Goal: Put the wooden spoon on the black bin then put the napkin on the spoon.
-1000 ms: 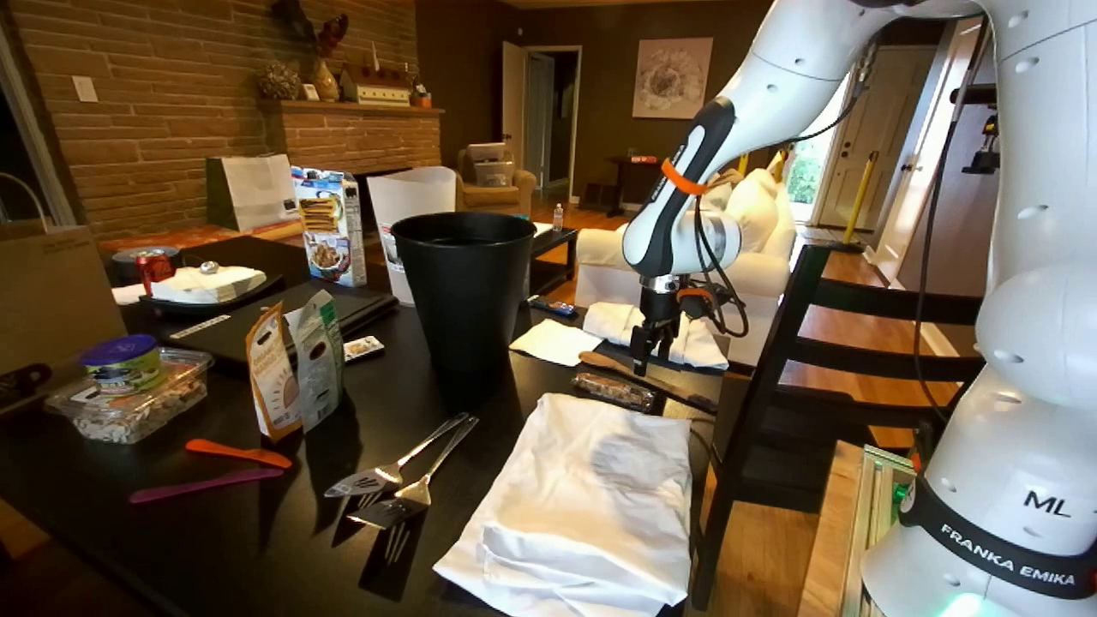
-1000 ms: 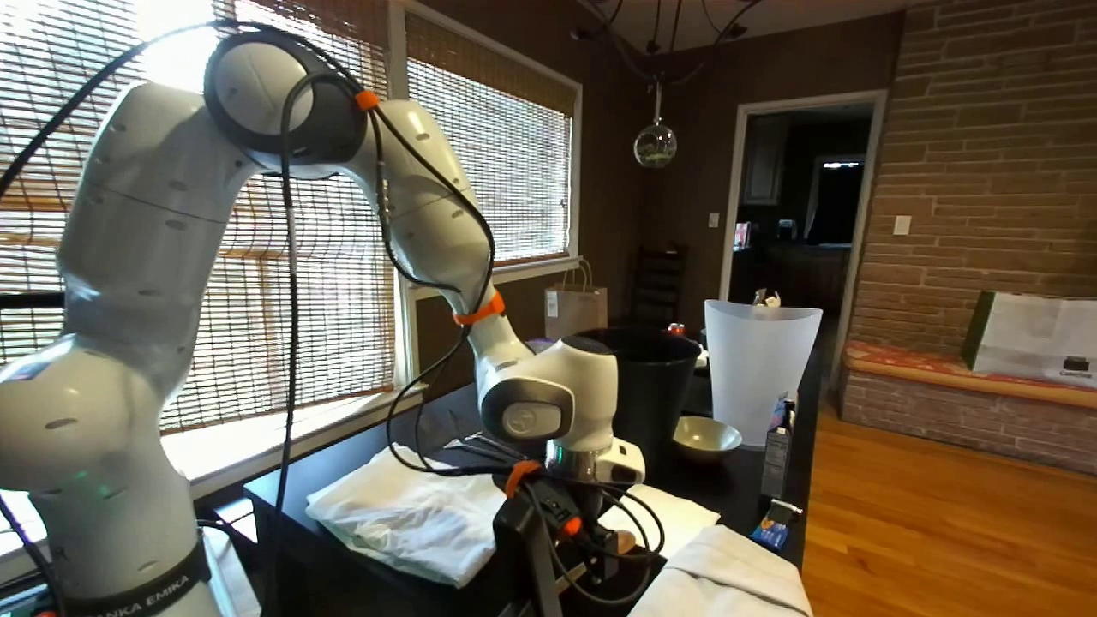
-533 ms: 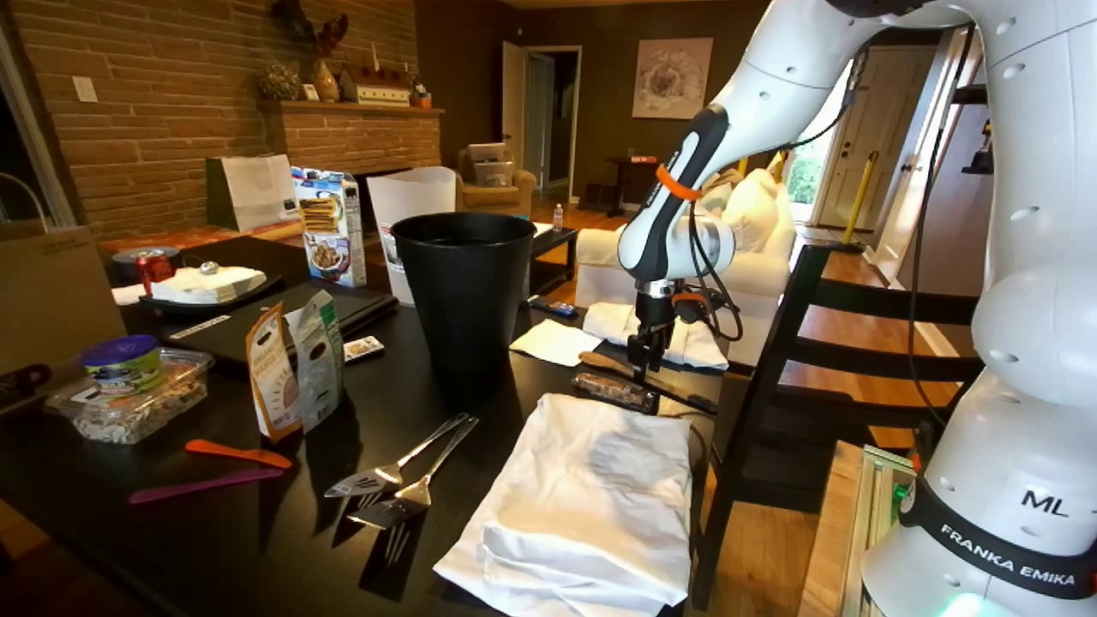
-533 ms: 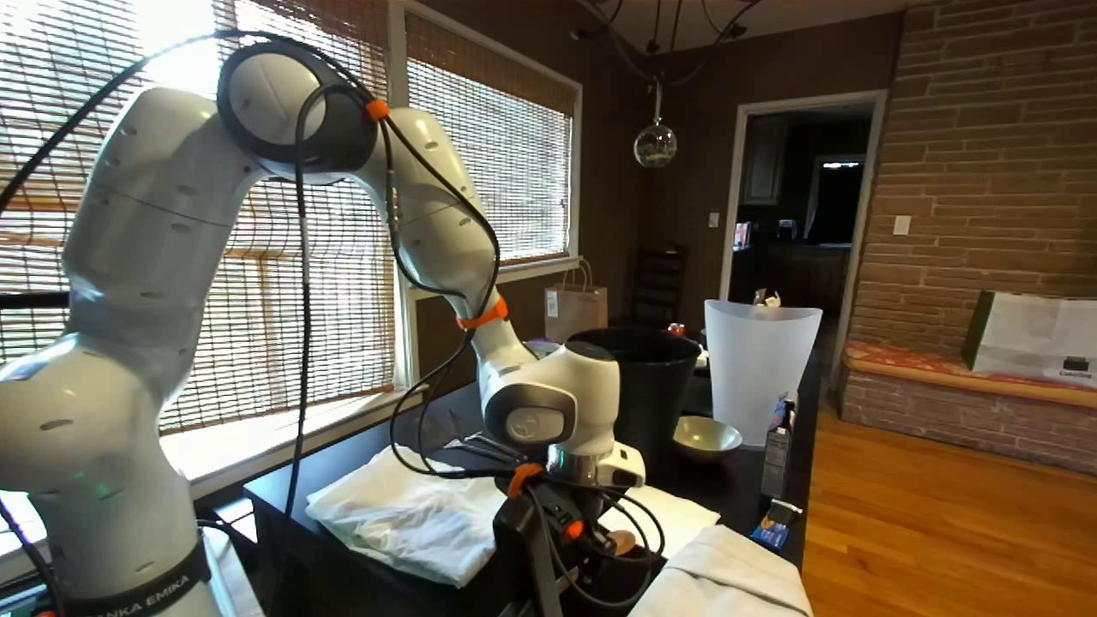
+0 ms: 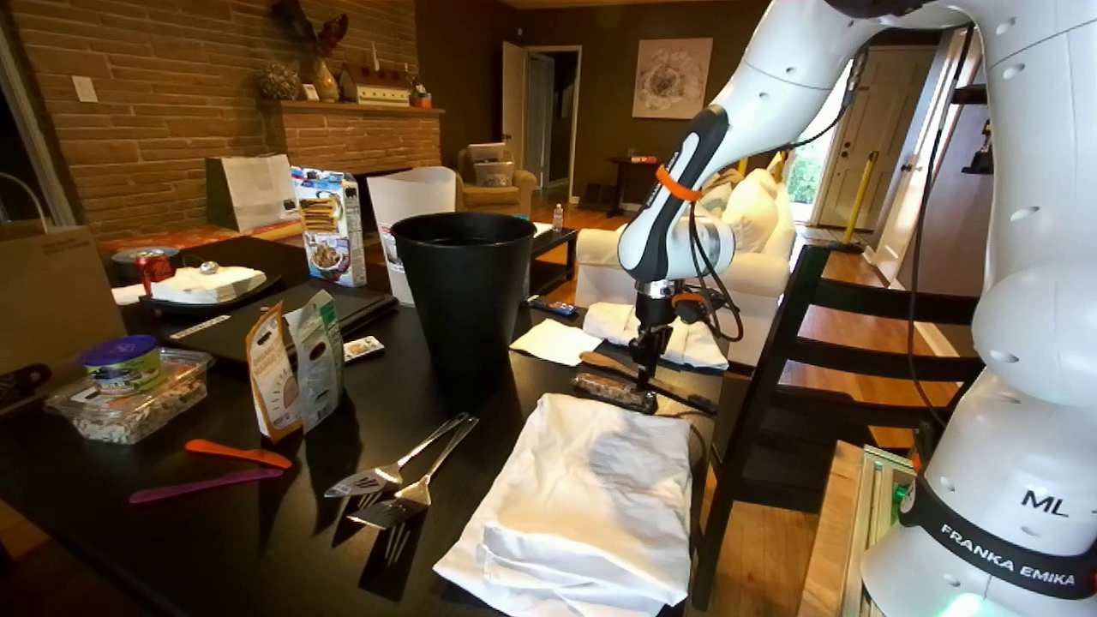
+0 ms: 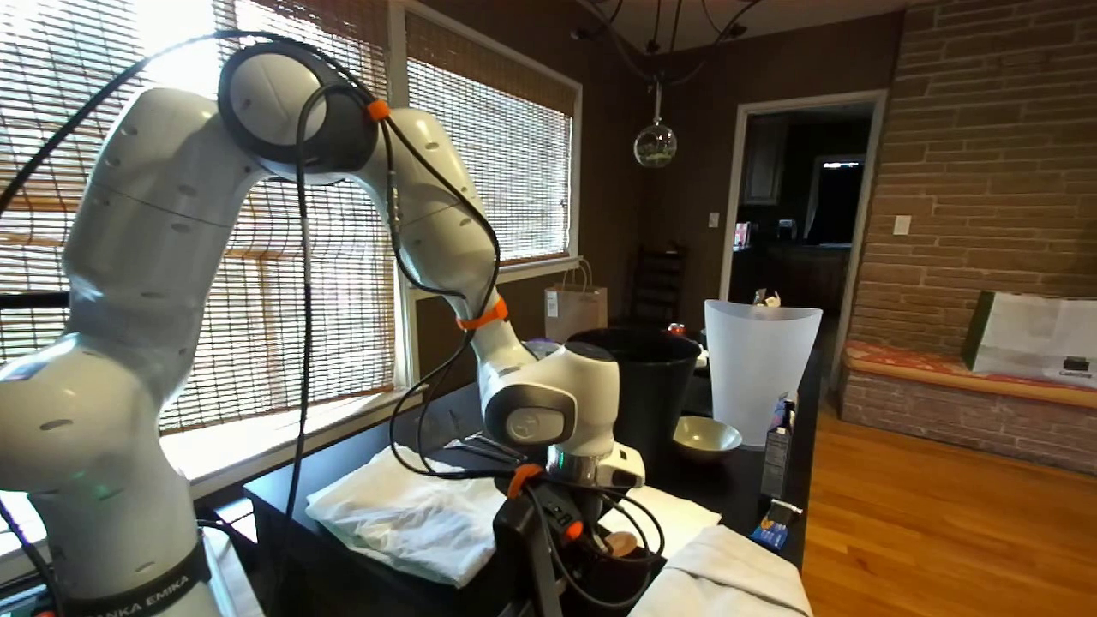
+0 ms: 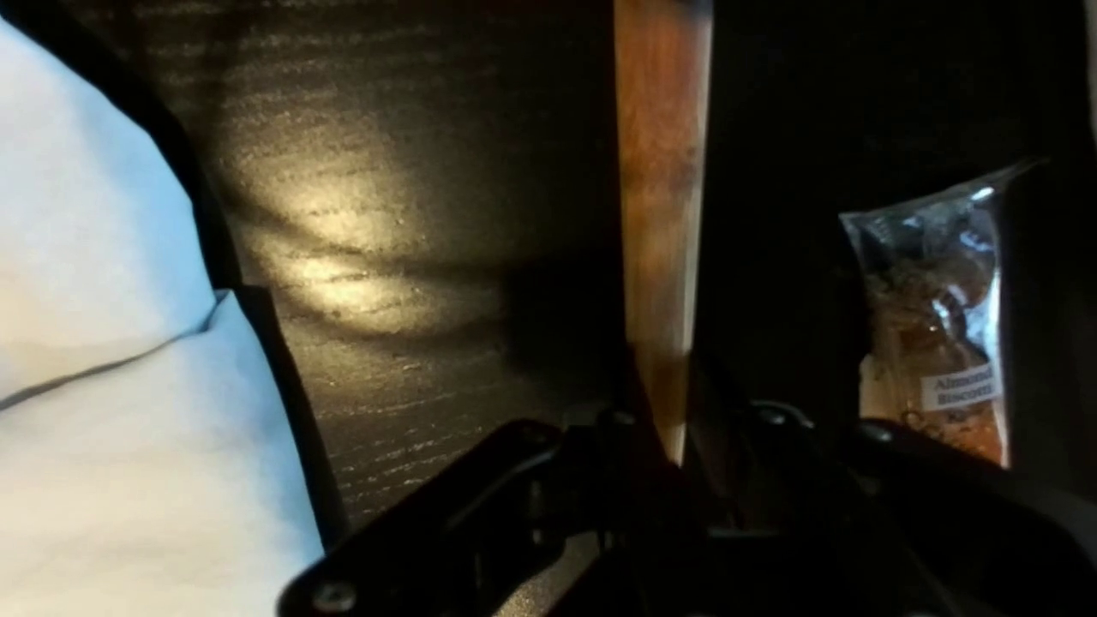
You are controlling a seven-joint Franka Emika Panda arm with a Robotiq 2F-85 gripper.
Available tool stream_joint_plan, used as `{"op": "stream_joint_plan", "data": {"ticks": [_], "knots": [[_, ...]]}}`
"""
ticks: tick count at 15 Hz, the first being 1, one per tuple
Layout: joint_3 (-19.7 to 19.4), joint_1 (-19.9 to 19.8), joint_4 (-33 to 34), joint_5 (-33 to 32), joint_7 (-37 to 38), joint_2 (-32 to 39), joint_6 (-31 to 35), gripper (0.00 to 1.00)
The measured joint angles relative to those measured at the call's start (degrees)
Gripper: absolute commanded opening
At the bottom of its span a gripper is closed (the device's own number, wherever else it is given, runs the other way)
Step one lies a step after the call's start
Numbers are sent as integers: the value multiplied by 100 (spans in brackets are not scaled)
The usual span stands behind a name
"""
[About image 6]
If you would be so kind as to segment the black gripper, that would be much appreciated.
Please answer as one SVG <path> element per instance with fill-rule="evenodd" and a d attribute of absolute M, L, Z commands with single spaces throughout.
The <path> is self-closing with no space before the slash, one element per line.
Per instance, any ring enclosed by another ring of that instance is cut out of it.
<path fill-rule="evenodd" d="M 496 617 L 629 617 L 666 565 L 666 530 L 623 490 L 513 473 L 494 513 Z"/>

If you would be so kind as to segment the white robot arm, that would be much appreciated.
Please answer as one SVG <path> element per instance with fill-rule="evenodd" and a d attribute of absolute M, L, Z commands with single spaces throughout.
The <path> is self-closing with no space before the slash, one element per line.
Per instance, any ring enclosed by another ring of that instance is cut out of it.
<path fill-rule="evenodd" d="M 566 488 L 642 478 L 615 440 L 621 369 L 518 344 L 501 241 L 447 131 L 385 106 L 335 58 L 250 29 L 221 89 L 147 84 L 110 127 L 62 267 L 62 334 L 0 381 L 0 473 L 46 520 L 62 617 L 211 617 L 190 478 L 160 446 L 206 344 L 239 211 L 269 180 L 361 180 L 402 274 L 456 316 L 491 440 Z"/>

